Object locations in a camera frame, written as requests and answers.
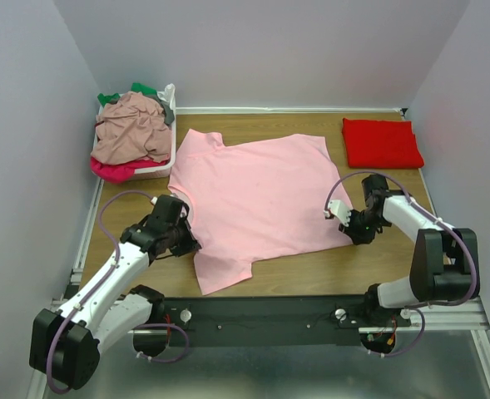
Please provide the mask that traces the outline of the light pink t shirt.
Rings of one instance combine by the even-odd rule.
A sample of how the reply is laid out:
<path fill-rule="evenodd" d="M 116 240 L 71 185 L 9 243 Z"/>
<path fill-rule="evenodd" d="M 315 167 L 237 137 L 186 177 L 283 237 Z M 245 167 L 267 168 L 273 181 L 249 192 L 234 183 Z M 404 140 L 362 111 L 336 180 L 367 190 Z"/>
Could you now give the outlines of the light pink t shirt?
<path fill-rule="evenodd" d="M 169 190 L 190 207 L 194 257 L 204 295 L 252 276 L 256 261 L 350 245 L 327 197 L 351 201 L 323 136 L 289 135 L 227 146 L 222 134 L 189 130 Z"/>

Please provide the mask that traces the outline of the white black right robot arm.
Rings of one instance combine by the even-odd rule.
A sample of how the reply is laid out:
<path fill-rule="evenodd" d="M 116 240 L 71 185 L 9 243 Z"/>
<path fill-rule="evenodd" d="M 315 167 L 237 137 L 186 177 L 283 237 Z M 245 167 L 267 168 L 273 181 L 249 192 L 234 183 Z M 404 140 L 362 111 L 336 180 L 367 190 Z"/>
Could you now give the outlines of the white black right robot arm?
<path fill-rule="evenodd" d="M 392 177 L 367 171 L 362 181 L 365 208 L 351 209 L 329 195 L 324 216 L 339 221 L 339 231 L 353 244 L 370 244 L 383 229 L 397 226 L 414 243 L 408 276 L 370 286 L 357 314 L 378 326 L 402 309 L 424 306 L 454 307 L 479 295 L 477 236 L 442 221 L 418 204 L 400 185 L 389 188 Z"/>

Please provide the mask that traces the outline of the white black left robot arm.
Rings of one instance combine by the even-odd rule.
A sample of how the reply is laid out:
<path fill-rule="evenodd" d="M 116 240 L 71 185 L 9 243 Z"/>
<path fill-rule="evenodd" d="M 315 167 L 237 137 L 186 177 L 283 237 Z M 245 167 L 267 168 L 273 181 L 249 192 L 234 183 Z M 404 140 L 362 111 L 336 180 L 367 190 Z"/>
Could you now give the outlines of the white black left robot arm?
<path fill-rule="evenodd" d="M 188 222 L 189 205 L 174 195 L 151 197 L 152 211 L 113 239 L 111 257 L 87 285 L 57 310 L 43 309 L 33 320 L 29 365 L 42 372 L 49 389 L 66 394 L 83 387 L 101 355 L 131 330 L 187 332 L 163 314 L 163 297 L 129 284 L 157 260 L 200 249 Z"/>

